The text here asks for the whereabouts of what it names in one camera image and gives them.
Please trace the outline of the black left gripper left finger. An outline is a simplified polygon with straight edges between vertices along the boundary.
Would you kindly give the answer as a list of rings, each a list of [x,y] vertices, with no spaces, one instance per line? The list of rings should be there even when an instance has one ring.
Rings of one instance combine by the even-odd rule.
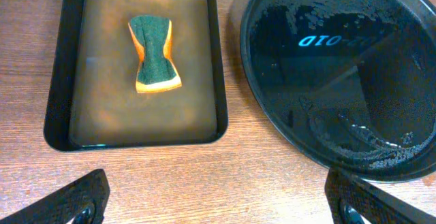
[[[1,219],[1,222],[102,223],[109,195],[105,171],[97,169]]]

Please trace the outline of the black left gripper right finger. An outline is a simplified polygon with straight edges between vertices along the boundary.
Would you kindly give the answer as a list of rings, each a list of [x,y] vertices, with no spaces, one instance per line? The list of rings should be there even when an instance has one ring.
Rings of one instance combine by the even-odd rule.
[[[435,217],[340,169],[324,186],[334,223],[434,223]]]

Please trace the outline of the orange green scrub sponge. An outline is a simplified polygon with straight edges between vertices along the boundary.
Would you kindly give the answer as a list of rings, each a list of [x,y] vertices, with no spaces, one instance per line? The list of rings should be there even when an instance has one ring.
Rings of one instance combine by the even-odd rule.
[[[136,92],[160,93],[181,87],[181,77],[172,61],[172,21],[143,15],[133,17],[128,27],[139,58]]]

